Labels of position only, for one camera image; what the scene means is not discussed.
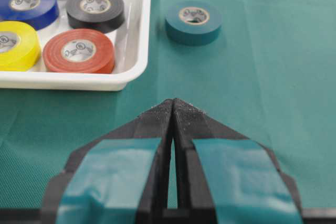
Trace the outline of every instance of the blue electrical tape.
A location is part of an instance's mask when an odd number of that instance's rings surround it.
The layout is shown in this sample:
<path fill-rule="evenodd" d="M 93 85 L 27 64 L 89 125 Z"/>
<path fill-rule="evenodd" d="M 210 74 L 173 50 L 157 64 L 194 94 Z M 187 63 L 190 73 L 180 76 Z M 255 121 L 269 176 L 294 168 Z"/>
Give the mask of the blue electrical tape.
<path fill-rule="evenodd" d="M 302 224 L 288 188 L 252 140 L 194 140 L 218 224 Z"/>
<path fill-rule="evenodd" d="M 222 26 L 222 16 L 213 6 L 199 1 L 184 1 L 166 15 L 166 31 L 177 43 L 201 46 L 214 41 Z"/>
<path fill-rule="evenodd" d="M 36 30 L 49 26 L 58 15 L 57 0 L 0 0 L 0 20 L 25 22 Z"/>

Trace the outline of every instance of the yellow electrical tape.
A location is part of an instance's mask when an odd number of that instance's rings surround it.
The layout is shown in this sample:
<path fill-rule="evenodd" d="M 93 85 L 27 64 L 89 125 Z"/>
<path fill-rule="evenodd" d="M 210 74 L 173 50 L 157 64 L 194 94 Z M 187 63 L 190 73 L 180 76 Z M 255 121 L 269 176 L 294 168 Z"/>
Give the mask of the yellow electrical tape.
<path fill-rule="evenodd" d="M 30 25 L 0 22 L 0 71 L 27 71 L 40 54 L 37 33 Z"/>

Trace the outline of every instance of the black electrical tape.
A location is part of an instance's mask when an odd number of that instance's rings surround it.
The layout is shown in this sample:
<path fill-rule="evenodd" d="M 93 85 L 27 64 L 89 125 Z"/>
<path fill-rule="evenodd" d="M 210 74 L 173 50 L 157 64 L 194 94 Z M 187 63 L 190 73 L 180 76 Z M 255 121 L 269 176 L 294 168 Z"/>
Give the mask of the black electrical tape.
<path fill-rule="evenodd" d="M 119 28 L 125 20 L 123 0 L 68 0 L 69 25 L 102 33 Z"/>

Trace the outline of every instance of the teal electrical tape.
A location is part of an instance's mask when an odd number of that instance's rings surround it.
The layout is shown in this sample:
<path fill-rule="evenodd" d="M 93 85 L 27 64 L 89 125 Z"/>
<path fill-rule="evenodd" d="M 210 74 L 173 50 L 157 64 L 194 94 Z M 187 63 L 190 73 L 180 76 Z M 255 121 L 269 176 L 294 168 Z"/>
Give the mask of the teal electrical tape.
<path fill-rule="evenodd" d="M 165 25 L 168 36 L 175 42 L 201 46 L 209 44 L 218 37 L 222 16 L 210 4 L 184 1 L 167 11 Z"/>
<path fill-rule="evenodd" d="M 103 140 L 92 148 L 63 194 L 56 224 L 135 223 L 160 140 Z"/>
<path fill-rule="evenodd" d="M 302 224 L 286 185 L 260 145 L 251 140 L 193 142 L 219 224 Z"/>

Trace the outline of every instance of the tape core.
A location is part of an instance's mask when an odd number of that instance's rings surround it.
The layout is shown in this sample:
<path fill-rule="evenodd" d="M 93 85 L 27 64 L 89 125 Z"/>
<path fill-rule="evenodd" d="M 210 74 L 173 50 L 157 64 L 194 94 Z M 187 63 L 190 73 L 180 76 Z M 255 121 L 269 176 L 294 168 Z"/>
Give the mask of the tape core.
<path fill-rule="evenodd" d="M 97 51 L 95 44 L 86 39 L 76 39 L 66 43 L 61 54 L 70 62 L 84 62 L 91 59 Z"/>
<path fill-rule="evenodd" d="M 210 14 L 203 8 L 190 6 L 181 9 L 179 17 L 184 23 L 198 26 L 207 23 L 210 19 Z"/>
<path fill-rule="evenodd" d="M 0 54 L 8 52 L 20 43 L 20 37 L 11 31 L 0 32 Z"/>
<path fill-rule="evenodd" d="M 79 5 L 84 12 L 91 14 L 101 14 L 111 8 L 109 0 L 82 0 Z"/>
<path fill-rule="evenodd" d="M 11 0 L 9 5 L 14 10 L 31 10 L 39 6 L 41 0 Z"/>

